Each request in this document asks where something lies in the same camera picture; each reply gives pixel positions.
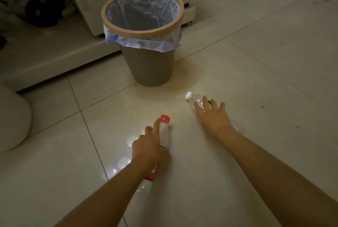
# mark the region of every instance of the forearm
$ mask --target forearm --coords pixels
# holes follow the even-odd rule
[[[219,140],[283,226],[338,226],[338,203],[239,133]]]
[[[150,171],[151,165],[146,161],[132,160],[55,227],[117,226],[137,187]]]

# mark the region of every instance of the trash can rim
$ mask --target trash can rim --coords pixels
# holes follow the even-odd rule
[[[131,39],[150,39],[154,37],[162,37],[169,32],[175,30],[181,25],[181,22],[183,20],[183,14],[184,14],[184,3],[182,0],[175,0],[180,5],[180,13],[178,16],[173,20],[171,23],[152,30],[127,30],[120,27],[117,27],[116,25],[112,24],[110,21],[108,21],[106,17],[106,13],[108,11],[108,7],[114,3],[117,0],[109,0],[107,3],[104,4],[102,10],[101,10],[101,17],[104,22],[104,25],[108,30],[110,30],[112,33],[117,34],[121,37],[131,38]]]

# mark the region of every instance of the hand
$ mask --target hand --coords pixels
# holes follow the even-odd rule
[[[221,102],[218,109],[215,100],[211,99],[210,109],[208,99],[204,96],[203,105],[205,112],[203,112],[197,102],[194,103],[196,113],[201,119],[202,126],[209,135],[222,142],[228,136],[230,137],[234,133],[237,133],[231,125],[228,114],[226,113],[226,105],[224,102]]]
[[[159,146],[159,124],[161,119],[158,118],[154,127],[146,127],[144,135],[133,142],[132,160],[138,158],[146,162],[149,172],[155,168],[155,166],[169,158],[169,150],[163,149]]]

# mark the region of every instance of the gray trash can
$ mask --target gray trash can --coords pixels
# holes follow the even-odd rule
[[[138,83],[170,79],[183,13],[182,0],[110,0],[102,8],[106,42],[119,44]]]

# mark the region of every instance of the blue trash bag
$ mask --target blue trash bag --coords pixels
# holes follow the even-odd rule
[[[152,30],[173,22],[180,13],[180,5],[175,0],[118,0],[112,3],[106,18],[115,26],[126,30]],[[182,37],[180,26],[165,35],[149,40],[121,37],[110,32],[104,25],[107,44],[116,42],[125,47],[145,48],[167,52],[180,46]]]

